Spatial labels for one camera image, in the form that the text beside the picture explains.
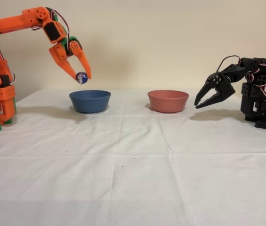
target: blue bowl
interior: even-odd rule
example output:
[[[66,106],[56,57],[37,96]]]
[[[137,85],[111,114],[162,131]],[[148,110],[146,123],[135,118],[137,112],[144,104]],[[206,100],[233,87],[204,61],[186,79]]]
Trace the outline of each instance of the blue bowl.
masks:
[[[111,93],[103,90],[82,90],[69,96],[74,109],[79,113],[97,113],[107,109]]]

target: robotic arm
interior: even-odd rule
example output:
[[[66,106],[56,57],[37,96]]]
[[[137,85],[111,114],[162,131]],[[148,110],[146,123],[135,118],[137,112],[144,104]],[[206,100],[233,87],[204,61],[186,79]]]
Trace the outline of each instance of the robotic arm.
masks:
[[[255,121],[256,127],[266,129],[266,59],[242,58],[238,64],[232,64],[221,72],[218,70],[208,77],[196,96],[194,103],[196,108],[226,100],[235,93],[231,83],[240,81],[245,77],[247,82],[242,85],[241,111],[245,114],[246,120]],[[211,89],[215,89],[217,93],[199,104]]]
[[[85,83],[88,78],[91,79],[91,68],[89,63],[81,44],[75,37],[69,36],[69,33],[67,33],[61,23],[58,22],[57,14],[55,10],[45,7],[23,10],[22,15],[0,19],[0,34],[27,28],[33,28],[33,30],[42,28],[50,43],[55,44],[55,46],[49,49],[49,52],[56,64],[78,82]],[[86,74],[76,74],[72,69],[67,61],[67,58],[72,55],[78,57]]]
[[[22,11],[19,16],[0,19],[0,34],[32,28],[43,29],[50,43],[55,44],[49,49],[54,61],[66,73],[80,84],[91,79],[91,68],[83,52],[80,42],[75,37],[69,36],[69,27],[64,20],[67,30],[57,20],[57,15],[63,17],[50,8],[38,7]],[[76,56],[86,73],[75,73],[67,58]],[[12,76],[7,60],[0,51],[0,125],[9,123],[16,114],[15,87],[11,84],[15,81]]]

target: wall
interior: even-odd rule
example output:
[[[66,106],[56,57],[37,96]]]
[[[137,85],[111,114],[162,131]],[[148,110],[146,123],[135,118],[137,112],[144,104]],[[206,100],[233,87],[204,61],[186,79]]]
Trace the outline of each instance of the wall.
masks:
[[[93,71],[82,89],[201,87],[228,55],[266,58],[265,0],[0,0],[0,18],[38,6],[60,12],[81,41]],[[51,46],[42,30],[0,35],[17,100],[45,87],[79,88]]]

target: white tablecloth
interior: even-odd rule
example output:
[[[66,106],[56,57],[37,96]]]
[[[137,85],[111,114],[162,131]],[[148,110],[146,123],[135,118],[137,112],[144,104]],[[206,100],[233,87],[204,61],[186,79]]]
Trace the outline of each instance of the white tablecloth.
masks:
[[[71,90],[17,103],[0,131],[0,226],[266,226],[266,130],[241,100],[149,108],[147,90],[111,90],[73,110]]]

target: bowl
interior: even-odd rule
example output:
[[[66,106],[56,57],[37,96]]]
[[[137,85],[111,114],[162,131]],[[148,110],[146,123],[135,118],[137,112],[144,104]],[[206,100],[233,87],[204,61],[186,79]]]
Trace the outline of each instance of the bowl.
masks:
[[[151,107],[162,113],[184,110],[189,94],[176,90],[154,90],[148,93]]]
[[[82,90],[69,95],[79,113],[98,113],[107,109],[111,93],[103,90]]]

